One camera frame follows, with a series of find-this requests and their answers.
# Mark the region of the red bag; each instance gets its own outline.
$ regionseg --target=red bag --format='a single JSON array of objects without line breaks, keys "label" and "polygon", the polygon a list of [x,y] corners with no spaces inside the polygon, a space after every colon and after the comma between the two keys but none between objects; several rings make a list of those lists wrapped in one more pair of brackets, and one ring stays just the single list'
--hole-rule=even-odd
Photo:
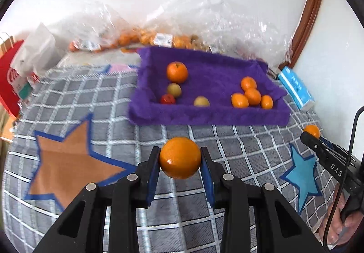
[{"label": "red bag", "polygon": [[12,59],[23,42],[23,40],[17,41],[0,58],[0,101],[3,107],[14,117],[19,114],[19,101],[25,99],[31,90],[27,79],[21,77],[15,69],[10,67]]}]

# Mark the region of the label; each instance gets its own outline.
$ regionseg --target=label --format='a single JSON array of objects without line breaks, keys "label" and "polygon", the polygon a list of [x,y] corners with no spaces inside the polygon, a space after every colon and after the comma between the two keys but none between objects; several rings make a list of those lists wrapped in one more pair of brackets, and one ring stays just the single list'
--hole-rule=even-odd
[{"label": "label", "polygon": [[75,47],[82,51],[97,51],[101,49],[101,46],[90,40],[79,40]]},{"label": "label", "polygon": [[218,49],[218,48],[217,48],[217,46],[216,46],[216,45],[214,45],[214,44],[210,44],[210,45],[209,45],[209,48],[210,48],[210,50],[211,50],[211,52],[212,52],[213,54],[215,54],[215,53],[219,52],[219,49]]},{"label": "label", "polygon": [[173,35],[157,33],[154,38],[154,44],[158,46],[172,47]]},{"label": "label", "polygon": [[20,97],[20,99],[25,100],[28,98],[32,92],[32,87],[28,83],[26,77],[21,77],[17,71],[10,68],[7,73],[8,83],[13,87],[14,92]]}]

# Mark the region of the gray checkered blanket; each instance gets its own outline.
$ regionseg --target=gray checkered blanket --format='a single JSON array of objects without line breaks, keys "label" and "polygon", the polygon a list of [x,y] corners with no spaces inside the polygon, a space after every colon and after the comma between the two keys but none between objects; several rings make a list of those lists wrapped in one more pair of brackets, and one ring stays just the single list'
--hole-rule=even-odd
[{"label": "gray checkered blanket", "polygon": [[[285,100],[292,114],[286,127],[278,126],[134,126],[127,117],[128,103],[136,83],[136,72],[101,73],[104,67],[53,69],[41,79],[24,110],[8,152],[3,179],[5,232],[20,253],[30,253],[61,211],[54,200],[23,200],[35,171],[37,155],[34,130],[64,136],[88,112],[93,112],[93,150],[137,165],[147,160],[153,146],[162,147],[170,138],[185,136],[206,146],[214,161],[249,184],[271,182],[297,211],[298,190],[280,176],[292,166],[289,144],[303,157],[311,150],[299,142],[305,125],[321,128],[314,111],[302,113],[292,98]],[[335,182],[318,164],[315,179],[323,196],[310,197],[301,213],[313,229],[332,200]],[[251,209],[251,248],[256,235]],[[219,252],[223,210],[213,210],[206,201],[201,175],[173,180],[162,171],[155,199],[149,209],[138,209],[139,247],[142,253]],[[107,211],[104,246],[108,251],[110,210]]]}]

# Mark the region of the blue gripper pad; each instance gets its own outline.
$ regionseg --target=blue gripper pad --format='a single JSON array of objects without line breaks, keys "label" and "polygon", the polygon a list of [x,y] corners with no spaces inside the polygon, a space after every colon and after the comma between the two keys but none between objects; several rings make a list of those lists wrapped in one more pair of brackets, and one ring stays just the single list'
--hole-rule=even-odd
[{"label": "blue gripper pad", "polygon": [[152,170],[150,172],[150,176],[149,176],[149,180],[148,180],[148,195],[147,195],[148,206],[150,206],[150,204],[154,200],[155,190],[157,189],[159,170],[161,168],[161,166],[159,164],[159,153],[160,153],[160,149],[158,150],[158,152],[156,154],[156,158],[153,161]]},{"label": "blue gripper pad", "polygon": [[200,165],[200,171],[203,181],[203,186],[205,189],[205,194],[207,201],[210,203],[211,207],[214,207],[215,205],[215,196],[214,196],[214,184],[211,179],[210,170],[207,167],[205,156],[201,156],[201,165]]},{"label": "blue gripper pad", "polygon": [[323,143],[325,143],[329,148],[334,149],[332,143],[329,140],[326,140],[323,137],[320,137],[319,140],[321,140]]}]

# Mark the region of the brown star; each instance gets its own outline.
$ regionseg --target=brown star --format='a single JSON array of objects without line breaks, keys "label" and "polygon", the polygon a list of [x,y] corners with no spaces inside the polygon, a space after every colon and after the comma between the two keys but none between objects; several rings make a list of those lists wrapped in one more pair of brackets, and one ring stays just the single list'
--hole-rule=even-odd
[{"label": "brown star", "polygon": [[[40,165],[30,183],[27,199],[53,198],[66,208],[88,183],[113,178],[126,169],[128,172],[124,173],[133,171],[135,166],[101,156],[89,149],[90,126],[91,117],[86,117],[64,139],[36,132]],[[90,153],[107,162],[90,156]]]}]

